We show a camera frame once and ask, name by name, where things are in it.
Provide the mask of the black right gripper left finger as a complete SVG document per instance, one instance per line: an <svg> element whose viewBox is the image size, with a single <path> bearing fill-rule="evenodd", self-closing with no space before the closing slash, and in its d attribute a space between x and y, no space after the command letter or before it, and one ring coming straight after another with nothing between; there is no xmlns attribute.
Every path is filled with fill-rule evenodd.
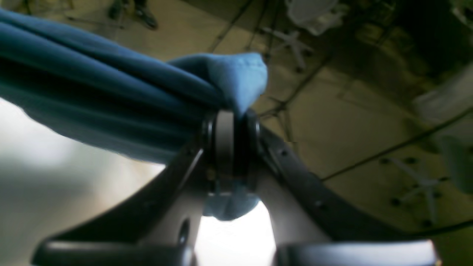
<svg viewBox="0 0 473 266"><path fill-rule="evenodd" d="M41 242L34 266L196 266L207 199L232 193L234 114L221 110L145 187Z"/></svg>

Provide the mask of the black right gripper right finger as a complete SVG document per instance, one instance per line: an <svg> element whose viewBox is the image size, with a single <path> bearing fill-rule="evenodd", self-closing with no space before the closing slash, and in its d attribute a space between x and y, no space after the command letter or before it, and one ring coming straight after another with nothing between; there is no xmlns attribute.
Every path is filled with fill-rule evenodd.
<svg viewBox="0 0 473 266"><path fill-rule="evenodd" d="M235 119L235 164L270 216L273 266L440 266L431 240L358 210L311 173L252 111Z"/></svg>

